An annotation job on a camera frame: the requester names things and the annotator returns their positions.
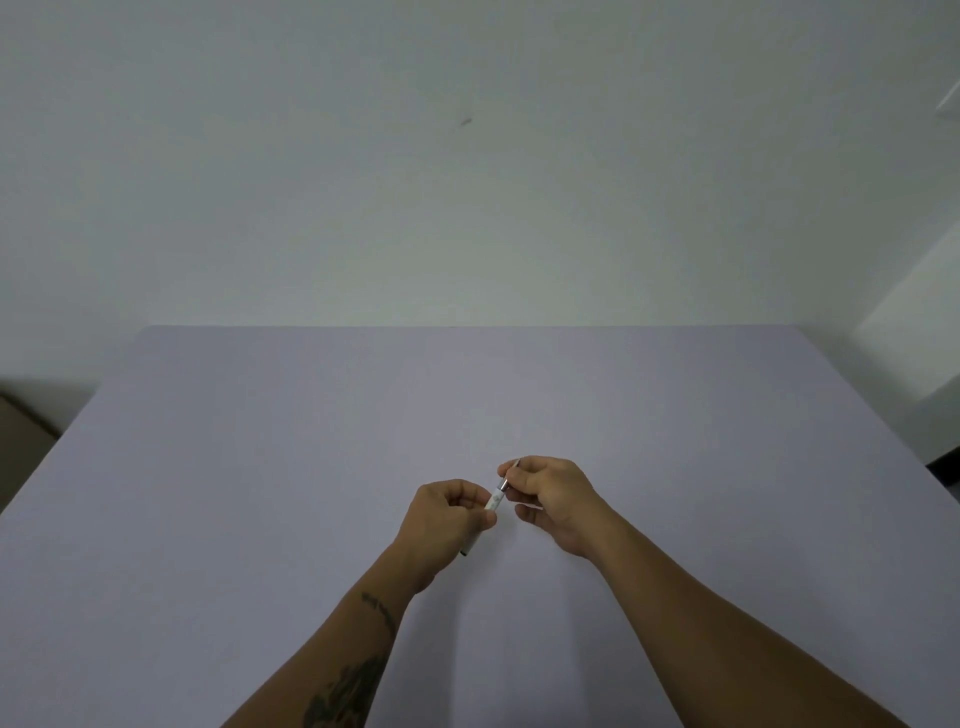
finger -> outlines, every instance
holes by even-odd
[[[439,480],[436,483],[427,483],[423,487],[434,493],[439,493],[451,505],[460,500],[487,505],[487,501],[490,500],[490,491],[482,485],[471,483],[469,480]]]
[[[512,489],[516,489],[527,496],[536,496],[540,492],[539,473],[527,473],[522,468],[510,468],[504,475]]]
[[[485,508],[468,508],[467,514],[467,533],[478,533],[493,528],[496,524],[496,514]]]
[[[541,511],[539,508],[531,508],[529,505],[523,505],[522,503],[519,503],[514,510],[521,521],[532,523],[537,528],[541,528],[550,535],[553,535],[555,523],[553,523],[553,519],[546,515],[546,511]]]
[[[508,460],[505,463],[501,463],[500,466],[496,469],[496,474],[500,477],[503,477],[507,471],[514,466],[516,460]],[[526,471],[527,473],[539,473],[541,470],[549,468],[550,466],[557,467],[560,464],[560,459],[556,457],[546,457],[544,455],[527,455],[526,457],[521,457],[520,462],[517,465],[521,470]]]
[[[468,510],[472,510],[474,508],[479,508],[480,510],[483,510],[486,507],[486,505],[481,505],[475,500],[467,500],[466,498],[459,498],[457,502],[450,503],[450,505],[459,505],[461,508],[466,508]]]
[[[526,503],[527,505],[536,505],[538,508],[542,508],[540,505],[540,499],[536,496],[528,496],[525,493],[521,493],[516,488],[507,489],[507,500],[512,503]]]

white pen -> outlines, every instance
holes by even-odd
[[[514,467],[518,468],[520,461],[517,460],[514,463]],[[484,507],[485,511],[495,511],[496,507],[500,505],[500,501],[503,500],[503,497],[507,494],[507,488],[510,486],[507,485],[507,476],[503,476],[503,481],[500,483],[500,486],[493,491],[493,495],[490,496],[490,500],[487,501],[487,505]],[[467,538],[467,542],[464,544],[464,547],[460,549],[460,553],[463,556],[466,556],[470,553],[470,550],[473,548],[473,545],[477,543],[477,539],[480,538],[480,534],[483,531],[478,531],[477,533],[471,534]]]

forearm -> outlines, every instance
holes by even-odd
[[[391,546],[224,728],[362,725],[417,577]]]
[[[687,726],[902,725],[812,657],[694,579],[619,516],[591,540]]]

pen barrel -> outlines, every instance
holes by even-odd
[[[487,505],[484,507],[485,511],[495,511],[496,507],[500,505],[500,501],[503,500],[503,491],[493,491],[493,495],[490,496],[490,500],[487,501]],[[460,549],[460,554],[466,556],[470,553],[470,550],[473,548],[473,545],[477,543],[477,539],[480,538],[480,534],[483,531],[477,531],[476,533],[471,533],[467,536],[467,541],[464,543],[464,547]]]

lavender table surface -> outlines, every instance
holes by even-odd
[[[6,725],[218,726],[414,489],[529,453],[914,726],[960,716],[960,504],[793,328],[148,328],[0,516]],[[509,508],[412,604],[372,726],[676,726]]]

